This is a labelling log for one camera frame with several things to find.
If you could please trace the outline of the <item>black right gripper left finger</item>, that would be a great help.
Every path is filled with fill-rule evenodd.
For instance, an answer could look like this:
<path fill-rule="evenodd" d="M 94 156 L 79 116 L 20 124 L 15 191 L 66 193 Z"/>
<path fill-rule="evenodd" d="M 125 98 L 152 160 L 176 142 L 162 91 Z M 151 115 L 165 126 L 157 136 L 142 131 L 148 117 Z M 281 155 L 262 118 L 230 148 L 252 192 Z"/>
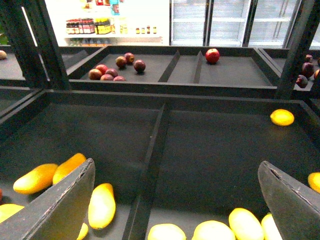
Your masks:
<path fill-rule="evenodd" d="M 95 183 L 89 158 L 57 184 L 0 224 L 2 240 L 75 240 Z"/>

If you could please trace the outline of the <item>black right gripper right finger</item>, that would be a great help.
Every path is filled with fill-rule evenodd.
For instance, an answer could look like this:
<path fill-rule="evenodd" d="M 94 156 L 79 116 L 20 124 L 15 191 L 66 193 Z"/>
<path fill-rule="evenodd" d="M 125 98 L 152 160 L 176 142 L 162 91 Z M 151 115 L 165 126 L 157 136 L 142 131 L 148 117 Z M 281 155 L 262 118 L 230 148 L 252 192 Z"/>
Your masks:
<path fill-rule="evenodd" d="M 263 198 L 284 240 L 320 238 L 320 194 L 268 161 L 257 171 Z"/>

